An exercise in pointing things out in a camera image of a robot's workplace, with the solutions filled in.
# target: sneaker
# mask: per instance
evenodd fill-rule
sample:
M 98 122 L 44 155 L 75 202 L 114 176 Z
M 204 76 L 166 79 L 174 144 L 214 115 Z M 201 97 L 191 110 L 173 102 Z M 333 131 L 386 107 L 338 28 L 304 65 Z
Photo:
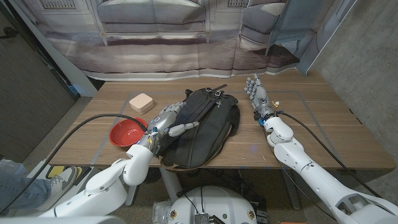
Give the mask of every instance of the sneaker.
M 50 197 L 36 209 L 40 212 L 45 212 L 50 209 L 58 199 L 72 186 L 77 176 L 77 168 L 69 167 L 60 175 L 55 175 L 51 178 L 51 195 Z

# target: gray wall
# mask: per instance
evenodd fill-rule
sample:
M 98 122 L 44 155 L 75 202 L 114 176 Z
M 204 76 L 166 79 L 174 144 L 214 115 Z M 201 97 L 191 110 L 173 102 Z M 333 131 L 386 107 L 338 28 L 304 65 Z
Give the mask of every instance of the gray wall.
M 357 118 L 398 162 L 398 1 L 358 0 L 312 69 L 321 73 Z M 359 172 L 398 205 L 398 169 Z M 349 178 L 345 184 L 362 191 Z
M 74 103 L 20 34 L 0 39 L 0 155 L 22 162 Z
M 17 1 L 9 0 L 9 2 L 24 20 L 32 33 L 40 41 L 46 51 L 50 54 L 55 63 L 57 63 L 62 72 L 67 76 L 73 87 L 76 88 L 77 92 L 79 92 L 81 96 L 95 96 L 97 89 L 90 82 L 87 76 L 51 45 L 51 43 L 43 36 L 36 26 L 33 25 L 29 18 L 21 11 L 21 9 L 15 3 Z M 0 4 L 3 4 L 4 6 L 6 5 L 3 0 L 0 0 Z

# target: cable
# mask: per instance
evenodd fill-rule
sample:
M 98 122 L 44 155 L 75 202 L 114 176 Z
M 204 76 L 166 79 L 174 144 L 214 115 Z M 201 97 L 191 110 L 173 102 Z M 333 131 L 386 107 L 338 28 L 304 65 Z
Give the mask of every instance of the cable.
M 200 198 L 201 198 L 201 212 L 205 213 L 205 209 L 203 208 L 203 192 L 201 191 L 201 186 L 200 186 Z
M 238 172 L 239 172 L 239 176 L 240 176 L 241 179 L 243 180 L 240 169 L 238 169 Z M 243 196 L 243 182 L 242 182 L 242 185 L 241 185 L 241 195 Z
M 294 118 L 293 116 L 284 113 L 284 112 L 278 112 L 279 114 L 285 115 L 289 118 L 292 118 L 294 121 L 296 121 L 298 124 L 301 124 L 318 142 L 319 144 L 321 144 L 321 146 L 329 153 L 329 155 L 335 159 L 336 162 L 338 162 L 340 164 L 340 166 L 342 168 L 344 168 L 345 171 L 348 172 L 349 175 L 351 175 L 352 177 L 354 177 L 354 179 L 356 179 L 356 181 L 358 181 L 362 186 L 364 186 L 368 191 L 370 191 L 374 196 L 382 198 L 377 192 L 375 192 L 372 188 L 370 188 L 368 185 L 366 185 L 362 180 L 360 180 L 351 170 L 349 170 L 325 145 L 323 142 L 321 142 L 321 140 L 319 140 L 319 138 L 305 125 L 303 124 L 301 121 L 299 121 L 298 119 Z
M 262 131 L 264 132 L 264 135 L 267 137 L 266 129 L 265 129 L 264 127 L 262 127 Z M 332 215 L 330 215 L 330 214 L 327 213 L 324 209 L 322 209 L 321 207 L 319 207 L 312 199 L 310 199 L 310 197 L 309 197 L 306 193 L 304 193 L 304 191 L 296 184 L 296 182 L 294 182 L 293 178 L 291 178 L 291 176 L 287 173 L 287 171 L 285 170 L 285 168 L 284 168 L 284 167 L 282 166 L 282 164 L 279 162 L 278 158 L 276 158 L 274 152 L 272 152 L 271 146 L 269 145 L 268 141 L 267 141 L 267 144 L 268 144 L 269 150 L 271 150 L 272 155 L 274 155 L 276 161 L 277 161 L 278 164 L 280 165 L 280 168 L 282 168 L 282 170 L 285 172 L 285 174 L 289 177 L 289 179 L 293 182 L 293 184 L 301 191 L 301 193 L 303 193 L 304 196 L 305 196 L 306 198 L 308 198 L 309 201 L 310 201 L 311 203 L 313 203 L 317 208 L 319 208 L 323 213 L 325 213 L 326 215 L 328 215 L 330 218 L 334 219 L 334 221 L 337 221 Z
M 126 118 L 126 119 L 130 119 L 134 122 L 136 122 L 139 127 L 144 131 L 147 132 L 147 128 L 141 124 L 138 120 L 130 117 L 130 116 L 126 116 L 123 114 L 98 114 L 95 116 L 92 116 L 86 120 L 84 120 L 82 123 L 78 124 L 75 128 L 73 128 L 63 139 L 62 141 L 58 144 L 58 146 L 51 152 L 51 154 L 46 158 L 44 164 L 42 165 L 42 167 L 36 172 L 36 174 L 30 179 L 30 181 L 25 185 L 25 187 L 18 192 L 18 194 L 6 205 L 4 206 L 1 210 L 0 213 L 4 212 L 7 208 L 9 208 L 12 203 L 14 203 L 24 192 L 25 190 L 33 183 L 33 181 L 37 178 L 37 176 L 39 176 L 39 174 L 45 169 L 45 167 L 49 164 L 49 162 L 51 161 L 51 159 L 55 156 L 55 154 L 58 152 L 58 150 L 62 147 L 62 145 L 68 140 L 68 138 L 75 132 L 77 131 L 77 129 L 81 128 L 83 125 L 85 125 L 86 123 L 96 119 L 96 118 L 102 118 L 102 117 L 120 117 L 120 118 Z
M 184 193 L 185 197 L 191 202 L 191 204 L 195 207 L 195 210 L 197 211 L 197 214 L 199 214 L 197 207 L 195 204 L 187 197 L 187 195 Z
M 215 177 L 219 178 L 219 179 L 222 180 L 224 183 L 228 183 L 228 182 L 229 182 L 229 181 L 227 181 L 227 180 L 225 180 L 225 179 L 223 178 L 224 176 L 227 176 L 227 178 L 228 178 L 229 180 L 233 180 L 233 181 L 235 181 L 236 183 L 238 183 L 238 181 L 235 179 L 235 177 L 232 177 L 232 176 L 229 175 L 229 174 L 225 174 L 223 171 L 222 171 L 222 174 L 217 174 L 216 171 L 213 171 L 213 170 L 211 170 L 211 169 L 201 169 L 201 170 L 205 170 L 205 171 L 207 171 L 207 172 L 213 174 Z M 255 198 L 255 200 L 258 200 L 258 201 L 259 201 L 259 202 L 256 202 L 256 203 L 265 203 L 265 199 L 262 198 L 262 197 L 260 197 L 260 195 L 258 195 L 258 194 L 252 189 L 252 188 L 253 188 L 252 185 L 249 185 L 249 184 L 245 183 L 245 181 L 244 181 L 243 179 L 239 180 L 239 186 L 241 185 L 241 183 L 242 183 L 243 185 L 246 186 L 246 189 L 248 190 L 248 192 L 252 192 L 253 197 Z

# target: printed backdrop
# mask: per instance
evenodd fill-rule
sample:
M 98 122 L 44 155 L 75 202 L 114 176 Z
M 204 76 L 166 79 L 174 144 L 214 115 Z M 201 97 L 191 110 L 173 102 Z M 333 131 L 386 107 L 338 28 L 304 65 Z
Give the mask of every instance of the printed backdrop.
M 137 80 L 292 68 L 333 1 L 300 7 L 295 2 L 18 0 L 18 5 L 87 75 Z

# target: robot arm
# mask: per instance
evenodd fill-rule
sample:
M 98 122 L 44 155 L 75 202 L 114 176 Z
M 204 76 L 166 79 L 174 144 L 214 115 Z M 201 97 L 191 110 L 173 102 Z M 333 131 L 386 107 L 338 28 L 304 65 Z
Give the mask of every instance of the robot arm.
M 127 151 L 130 159 L 119 159 L 111 167 L 93 176 L 86 184 L 86 189 L 70 200 L 45 212 L 41 217 L 76 217 L 102 216 L 119 208 L 127 199 L 123 183 L 129 186 L 141 184 L 148 173 L 153 151 L 159 146 L 159 140 L 166 134 L 174 137 L 199 125 L 199 122 L 181 124 L 169 129 L 184 106 L 176 103 L 165 107 L 148 125 L 138 144 Z
M 338 223 L 398 223 L 398 207 L 382 198 L 349 189 L 314 162 L 293 137 L 292 129 L 271 109 L 257 74 L 248 78 L 245 91 L 254 108 L 254 117 L 266 132 L 276 158 L 296 171 L 329 208 Z

